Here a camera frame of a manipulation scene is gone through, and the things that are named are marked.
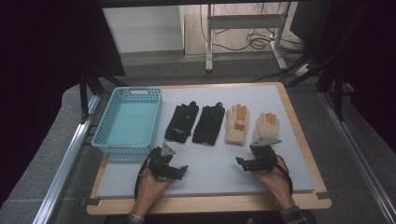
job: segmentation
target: black glove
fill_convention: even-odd
[[[192,142],[207,142],[209,145],[214,146],[219,135],[224,113],[225,109],[222,107],[222,103],[217,103],[215,106],[205,106],[195,127]]]
[[[191,129],[197,117],[198,110],[199,106],[194,101],[189,105],[178,105],[166,129],[165,138],[170,141],[185,143],[191,135]]]

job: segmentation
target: rubber glove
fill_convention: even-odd
[[[253,139],[258,140],[261,137],[277,138],[279,132],[279,119],[273,113],[261,113],[256,121]]]
[[[233,105],[231,110],[227,110],[225,122],[225,142],[227,144],[245,144],[249,117],[250,111],[245,105]]]

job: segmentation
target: wooden frame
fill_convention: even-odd
[[[311,149],[306,142],[303,130],[294,113],[289,96],[283,84],[279,82],[263,83],[235,83],[235,84],[207,84],[207,85],[183,85],[164,86],[163,89],[184,89],[184,88],[222,88],[241,86],[267,86],[275,85],[286,112],[290,119],[291,126],[297,138],[297,142],[302,150],[308,170],[314,181],[315,189],[309,193],[295,193],[293,199],[302,209],[324,209],[332,205],[330,198],[320,199],[318,193],[327,193],[320,172],[318,170]],[[100,180],[106,169],[108,156],[102,159],[93,189],[91,198],[96,199],[96,191]],[[98,205],[88,205],[87,212],[90,215],[122,215],[128,214],[132,210],[134,199],[103,199]],[[276,200],[269,194],[249,194],[238,196],[196,196],[196,197],[167,197],[161,198],[150,209],[151,214],[177,214],[177,213],[210,213],[210,212],[251,212],[278,210]]]

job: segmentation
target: black curtain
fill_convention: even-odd
[[[0,29],[3,202],[47,135],[64,92],[79,83],[81,72],[94,68],[111,76],[125,74],[99,6],[3,2]]]
[[[358,111],[396,152],[396,1],[369,1],[343,54]]]

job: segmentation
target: mesh basket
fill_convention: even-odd
[[[116,88],[92,145],[109,154],[148,155],[155,144],[162,106],[160,88]]]

